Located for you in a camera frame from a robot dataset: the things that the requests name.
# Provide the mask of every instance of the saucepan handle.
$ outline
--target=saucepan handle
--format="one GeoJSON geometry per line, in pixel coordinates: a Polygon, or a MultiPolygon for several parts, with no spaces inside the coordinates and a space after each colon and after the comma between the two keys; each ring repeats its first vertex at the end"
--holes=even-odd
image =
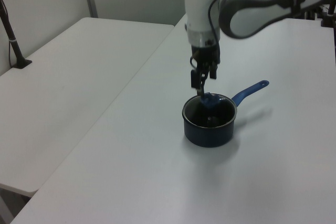
{"type": "Polygon", "coordinates": [[[232,97],[232,100],[235,102],[236,106],[239,106],[244,98],[259,91],[260,89],[263,89],[264,87],[267,87],[268,85],[269,85],[269,81],[266,81],[266,80],[259,81],[258,83],[252,85],[251,87],[244,89],[243,91],[236,94],[234,97],[232,97]]]}

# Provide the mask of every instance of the blue saucepan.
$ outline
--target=blue saucepan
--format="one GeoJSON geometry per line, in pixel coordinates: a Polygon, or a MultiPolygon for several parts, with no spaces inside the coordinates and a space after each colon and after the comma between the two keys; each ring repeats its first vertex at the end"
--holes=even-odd
{"type": "Polygon", "coordinates": [[[218,147],[233,136],[237,107],[247,96],[269,85],[261,81],[239,92],[232,99],[221,94],[207,93],[190,98],[183,106],[184,134],[194,144],[218,147]]]}

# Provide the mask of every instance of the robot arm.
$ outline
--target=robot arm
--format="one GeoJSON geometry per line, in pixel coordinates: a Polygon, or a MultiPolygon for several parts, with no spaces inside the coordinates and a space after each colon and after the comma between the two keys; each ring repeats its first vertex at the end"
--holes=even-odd
{"type": "Polygon", "coordinates": [[[185,0],[188,40],[197,66],[191,72],[192,88],[204,94],[204,82],[216,79],[221,30],[232,38],[248,38],[266,26],[295,16],[331,0],[185,0]]]}

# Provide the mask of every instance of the white table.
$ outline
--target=white table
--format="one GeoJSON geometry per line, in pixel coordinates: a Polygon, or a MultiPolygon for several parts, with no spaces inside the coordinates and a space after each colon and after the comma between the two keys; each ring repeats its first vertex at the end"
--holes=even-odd
{"type": "Polygon", "coordinates": [[[2,75],[0,187],[32,196],[172,28],[84,18],[2,75]]]}
{"type": "Polygon", "coordinates": [[[333,223],[336,70],[333,31],[287,19],[257,35],[222,36],[218,79],[238,107],[234,138],[190,143],[185,17],[14,219],[39,223],[333,223]]]}

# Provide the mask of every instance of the black stand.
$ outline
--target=black stand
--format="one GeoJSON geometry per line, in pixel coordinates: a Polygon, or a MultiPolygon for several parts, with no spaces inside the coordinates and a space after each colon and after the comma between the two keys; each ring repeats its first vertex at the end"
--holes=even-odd
{"type": "Polygon", "coordinates": [[[336,0],[332,0],[328,12],[322,13],[322,21],[321,21],[322,27],[335,28],[335,18],[334,18],[335,6],[336,6],[336,0]]]}
{"type": "Polygon", "coordinates": [[[19,45],[16,41],[12,26],[9,23],[9,19],[5,10],[5,7],[3,6],[2,2],[0,2],[0,18],[2,20],[2,23],[4,24],[8,39],[10,44],[12,45],[12,48],[14,50],[15,56],[16,56],[16,64],[13,65],[13,68],[23,69],[27,65],[29,65],[32,61],[26,60],[21,53],[21,50],[19,48],[19,45]]]}

